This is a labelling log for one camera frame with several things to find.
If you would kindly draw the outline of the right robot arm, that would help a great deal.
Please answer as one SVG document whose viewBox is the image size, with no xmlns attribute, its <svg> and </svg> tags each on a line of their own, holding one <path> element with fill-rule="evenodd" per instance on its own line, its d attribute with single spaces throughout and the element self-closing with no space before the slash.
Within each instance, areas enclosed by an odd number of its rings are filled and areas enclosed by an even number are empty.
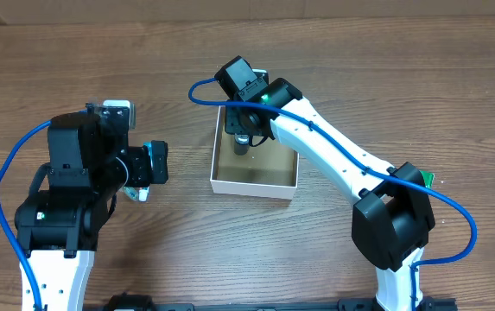
<svg viewBox="0 0 495 311">
<path fill-rule="evenodd" d="M 317 167 L 352 204 L 352 241 L 376 269 L 381 310 L 417 310 L 423 303 L 416 262 L 435 227 L 422 172 L 395 167 L 352 142 L 302 92 L 251 67 L 222 69 L 216 81 L 235 118 L 230 134 L 270 138 Z"/>
</svg>

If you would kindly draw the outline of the toothpaste tube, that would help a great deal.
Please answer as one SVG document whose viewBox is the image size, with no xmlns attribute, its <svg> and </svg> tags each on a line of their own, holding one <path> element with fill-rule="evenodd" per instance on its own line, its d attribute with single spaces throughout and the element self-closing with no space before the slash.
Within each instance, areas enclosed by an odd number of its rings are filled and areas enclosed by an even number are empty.
<svg viewBox="0 0 495 311">
<path fill-rule="evenodd" d="M 143 178 L 143 186 L 139 187 L 139 201 L 146 202 L 149 197 L 150 185 L 154 183 L 155 178 L 155 160 L 154 160 L 154 143 L 146 142 L 143 144 L 143 156 L 141 158 L 140 172 Z"/>
</svg>

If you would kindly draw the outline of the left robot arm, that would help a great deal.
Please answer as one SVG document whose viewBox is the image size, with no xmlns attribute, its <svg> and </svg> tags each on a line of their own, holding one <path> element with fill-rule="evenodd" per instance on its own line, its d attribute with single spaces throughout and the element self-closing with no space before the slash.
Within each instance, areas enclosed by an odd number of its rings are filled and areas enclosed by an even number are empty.
<svg viewBox="0 0 495 311">
<path fill-rule="evenodd" d="M 145 201 L 152 184 L 168 180 L 168 145 L 128 144 L 127 108 L 74 112 L 48 126 L 49 161 L 41 165 L 28 198 L 17 208 L 22 309 L 81 310 L 98 235 L 114 213 L 117 192 L 135 188 Z"/>
</svg>

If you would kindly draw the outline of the green toothbrush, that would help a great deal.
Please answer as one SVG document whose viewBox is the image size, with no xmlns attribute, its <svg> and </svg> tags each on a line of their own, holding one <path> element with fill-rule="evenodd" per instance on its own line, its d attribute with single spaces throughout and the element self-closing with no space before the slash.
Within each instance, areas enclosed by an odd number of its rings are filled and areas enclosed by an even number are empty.
<svg viewBox="0 0 495 311">
<path fill-rule="evenodd" d="M 122 187 L 121 191 L 126 194 L 131 200 L 138 201 L 138 191 L 133 187 Z"/>
</svg>

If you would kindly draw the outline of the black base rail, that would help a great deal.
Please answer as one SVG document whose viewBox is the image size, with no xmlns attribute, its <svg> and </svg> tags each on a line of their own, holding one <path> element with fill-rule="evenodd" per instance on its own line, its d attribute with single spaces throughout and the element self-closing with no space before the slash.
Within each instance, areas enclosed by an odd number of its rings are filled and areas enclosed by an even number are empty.
<svg viewBox="0 0 495 311">
<path fill-rule="evenodd" d="M 192 303 L 157 304 L 149 295 L 114 295 L 103 307 L 84 310 L 139 311 L 378 311 L 383 308 L 375 298 L 346 298 L 337 302 L 296 302 L 266 304 L 193 305 Z"/>
</svg>

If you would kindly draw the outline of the green soap bar pack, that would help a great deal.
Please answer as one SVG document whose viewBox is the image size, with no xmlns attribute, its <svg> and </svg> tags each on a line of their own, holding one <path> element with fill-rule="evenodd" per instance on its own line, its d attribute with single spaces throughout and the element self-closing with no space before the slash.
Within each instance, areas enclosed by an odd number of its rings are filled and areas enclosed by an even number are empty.
<svg viewBox="0 0 495 311">
<path fill-rule="evenodd" d="M 428 189 L 431 189 L 433 186 L 433 182 L 435 179 L 435 175 L 431 172 L 421 170 L 422 178 L 424 180 L 424 186 Z"/>
</svg>

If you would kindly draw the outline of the pump soap bottle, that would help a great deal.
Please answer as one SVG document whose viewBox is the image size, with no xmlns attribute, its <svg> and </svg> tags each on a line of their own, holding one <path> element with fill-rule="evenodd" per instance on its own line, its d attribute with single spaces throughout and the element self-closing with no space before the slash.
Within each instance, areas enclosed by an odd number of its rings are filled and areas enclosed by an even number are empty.
<svg viewBox="0 0 495 311">
<path fill-rule="evenodd" d="M 244 156 L 250 148 L 250 136 L 244 134 L 234 135 L 233 150 L 237 156 Z"/>
</svg>

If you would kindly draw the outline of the white cardboard box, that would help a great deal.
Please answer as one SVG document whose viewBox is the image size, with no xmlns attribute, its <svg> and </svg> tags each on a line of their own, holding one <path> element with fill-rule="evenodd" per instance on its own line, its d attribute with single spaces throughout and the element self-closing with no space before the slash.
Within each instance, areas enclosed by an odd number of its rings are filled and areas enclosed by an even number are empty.
<svg viewBox="0 0 495 311">
<path fill-rule="evenodd" d="M 299 174 L 299 156 L 291 148 L 269 140 L 235 153 L 235 139 L 225 133 L 225 108 L 218 112 L 210 182 L 216 194 L 236 194 L 292 200 Z"/>
</svg>

